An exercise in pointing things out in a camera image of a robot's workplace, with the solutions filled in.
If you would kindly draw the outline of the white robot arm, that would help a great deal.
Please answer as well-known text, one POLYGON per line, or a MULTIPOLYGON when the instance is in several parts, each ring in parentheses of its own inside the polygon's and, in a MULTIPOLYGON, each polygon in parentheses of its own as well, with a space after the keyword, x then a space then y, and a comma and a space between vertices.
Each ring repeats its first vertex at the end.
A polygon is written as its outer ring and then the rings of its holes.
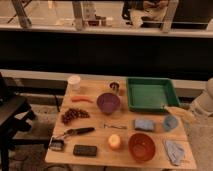
POLYGON ((202 93, 192 101, 189 110, 195 115, 213 116, 213 77, 206 82, 202 93))

